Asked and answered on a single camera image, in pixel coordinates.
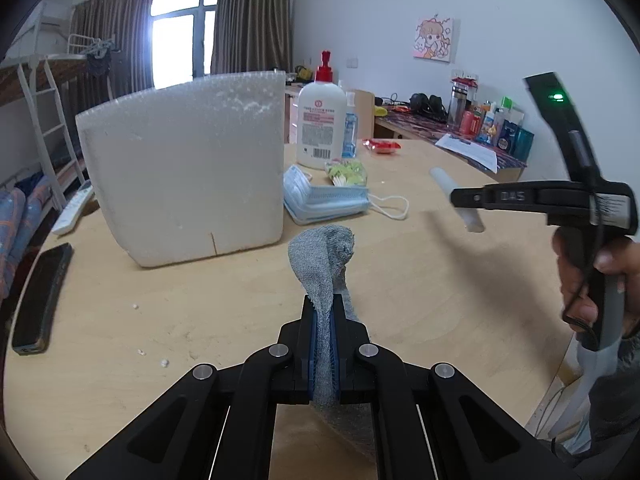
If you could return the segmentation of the right hand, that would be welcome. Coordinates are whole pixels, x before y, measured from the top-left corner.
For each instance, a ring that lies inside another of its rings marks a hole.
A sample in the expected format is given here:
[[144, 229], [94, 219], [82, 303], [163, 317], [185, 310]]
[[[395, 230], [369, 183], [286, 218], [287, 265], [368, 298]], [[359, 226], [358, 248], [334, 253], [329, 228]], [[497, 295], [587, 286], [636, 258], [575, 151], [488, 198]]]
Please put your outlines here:
[[[558, 264], [564, 312], [592, 325], [597, 321], [598, 307], [589, 297], [588, 287], [579, 288], [582, 271], [570, 263], [560, 231], [554, 233], [552, 247]], [[625, 278], [626, 308], [622, 337], [633, 337], [639, 330], [639, 244], [628, 237], [614, 240], [598, 252], [594, 268], [605, 275], [623, 275]]]

